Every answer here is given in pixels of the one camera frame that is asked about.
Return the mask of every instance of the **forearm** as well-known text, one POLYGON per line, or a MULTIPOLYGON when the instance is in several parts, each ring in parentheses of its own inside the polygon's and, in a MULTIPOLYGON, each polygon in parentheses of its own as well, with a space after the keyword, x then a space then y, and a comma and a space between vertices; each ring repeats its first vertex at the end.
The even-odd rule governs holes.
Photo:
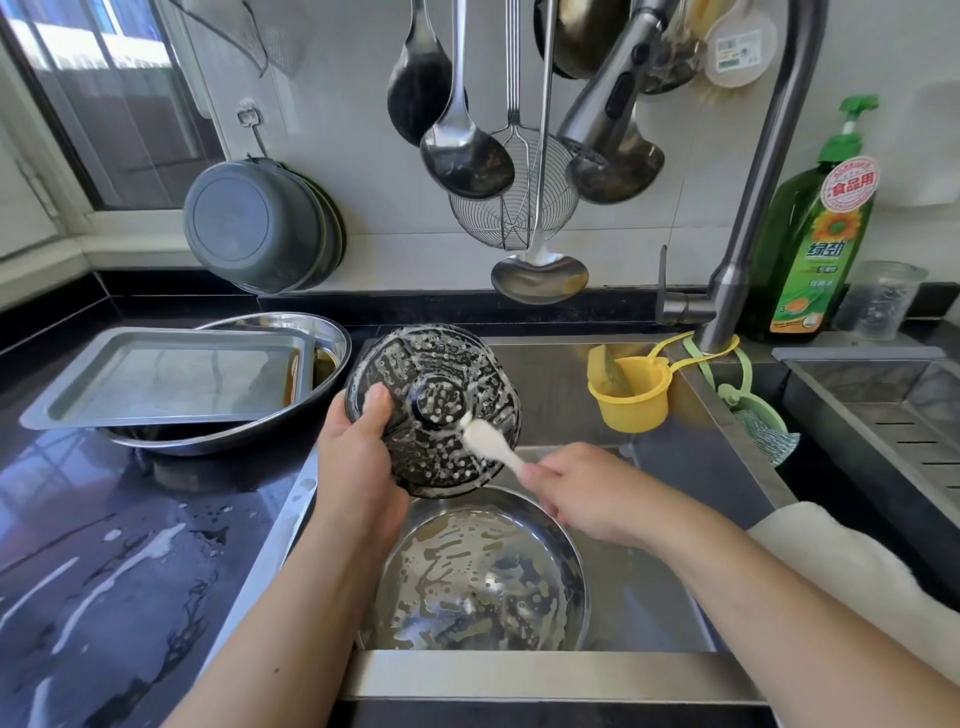
POLYGON ((381 568, 380 550, 316 515, 165 728, 324 725, 381 568))
POLYGON ((955 724, 960 690, 939 672, 716 512, 675 491, 655 497, 663 507, 646 504, 648 522, 637 510, 637 537, 693 592, 787 726, 955 724))

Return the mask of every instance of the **yellow cup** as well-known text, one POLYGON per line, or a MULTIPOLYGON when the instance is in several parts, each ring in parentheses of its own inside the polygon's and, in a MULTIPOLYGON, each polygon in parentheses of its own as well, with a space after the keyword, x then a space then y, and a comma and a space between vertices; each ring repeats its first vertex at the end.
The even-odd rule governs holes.
POLYGON ((666 393, 673 381, 673 373, 690 364, 730 353, 740 344, 740 339, 734 336, 731 344, 722 352, 683 359, 672 365, 665 356, 659 356, 665 347, 692 335, 693 331, 688 331, 661 341, 646 356, 625 356, 616 360, 635 392, 632 397, 602 395, 587 382, 590 393, 600 405, 600 414, 607 427, 630 433, 648 432, 659 427, 668 414, 666 393))

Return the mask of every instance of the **white towel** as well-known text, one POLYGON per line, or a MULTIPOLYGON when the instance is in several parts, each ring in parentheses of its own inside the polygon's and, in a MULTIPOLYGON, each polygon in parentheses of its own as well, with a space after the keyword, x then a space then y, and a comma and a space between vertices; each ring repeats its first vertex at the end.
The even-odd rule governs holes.
POLYGON ((886 547, 808 502, 781 508, 749 533, 784 564, 960 685, 960 614, 927 595, 886 547))

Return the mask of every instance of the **faucet handle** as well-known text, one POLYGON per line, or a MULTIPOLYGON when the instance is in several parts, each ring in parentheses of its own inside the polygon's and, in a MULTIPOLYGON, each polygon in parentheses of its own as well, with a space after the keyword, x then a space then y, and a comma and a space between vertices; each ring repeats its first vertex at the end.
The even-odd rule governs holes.
POLYGON ((705 324, 716 316, 713 301, 704 293, 680 293, 666 289, 666 246, 660 248, 660 274, 657 278, 657 323, 705 324))

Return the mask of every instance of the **green dish soap bottle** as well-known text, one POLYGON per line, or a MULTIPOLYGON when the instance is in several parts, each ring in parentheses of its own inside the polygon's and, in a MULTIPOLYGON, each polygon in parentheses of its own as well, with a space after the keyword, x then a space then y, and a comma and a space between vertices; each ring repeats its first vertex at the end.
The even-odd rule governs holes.
POLYGON ((750 291, 737 330, 767 343, 800 344, 820 331, 860 247, 879 168, 860 155, 855 130, 875 95, 844 99, 843 132, 832 136, 817 166, 784 182, 767 210, 750 268, 750 291))

